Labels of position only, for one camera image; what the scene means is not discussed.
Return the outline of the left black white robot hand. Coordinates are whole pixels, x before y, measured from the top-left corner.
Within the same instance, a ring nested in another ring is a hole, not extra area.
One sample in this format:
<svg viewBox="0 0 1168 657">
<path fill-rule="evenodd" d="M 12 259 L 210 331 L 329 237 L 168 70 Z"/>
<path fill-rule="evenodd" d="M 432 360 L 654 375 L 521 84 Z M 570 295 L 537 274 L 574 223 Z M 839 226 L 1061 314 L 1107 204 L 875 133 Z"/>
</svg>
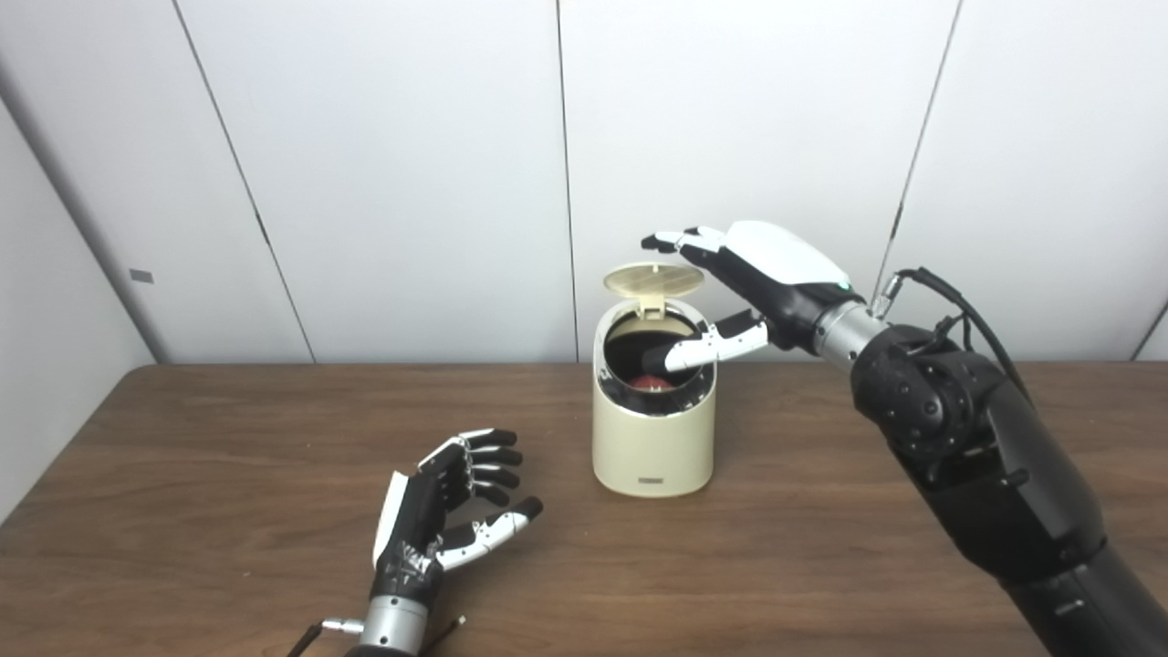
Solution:
<svg viewBox="0 0 1168 657">
<path fill-rule="evenodd" d="M 537 519 L 543 503 L 520 486 L 516 433 L 489 428 L 458 433 L 417 463 L 392 473 L 378 516 L 369 596 L 433 606 L 443 575 L 516 537 Z"/>
</svg>

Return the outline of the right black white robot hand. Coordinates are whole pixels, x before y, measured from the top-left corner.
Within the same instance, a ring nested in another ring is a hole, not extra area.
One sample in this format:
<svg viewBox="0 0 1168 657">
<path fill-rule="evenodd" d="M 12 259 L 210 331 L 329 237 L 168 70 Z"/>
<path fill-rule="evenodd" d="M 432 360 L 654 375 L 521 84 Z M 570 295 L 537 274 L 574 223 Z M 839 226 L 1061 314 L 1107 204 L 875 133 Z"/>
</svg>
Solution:
<svg viewBox="0 0 1168 657">
<path fill-rule="evenodd" d="M 820 355 L 818 343 L 829 332 L 830 312 L 863 302 L 841 267 L 779 224 L 739 221 L 726 230 L 660 230 L 641 245 L 677 253 L 750 305 L 690 337 L 647 350 L 640 362 L 651 375 L 700 369 L 769 345 Z"/>
</svg>

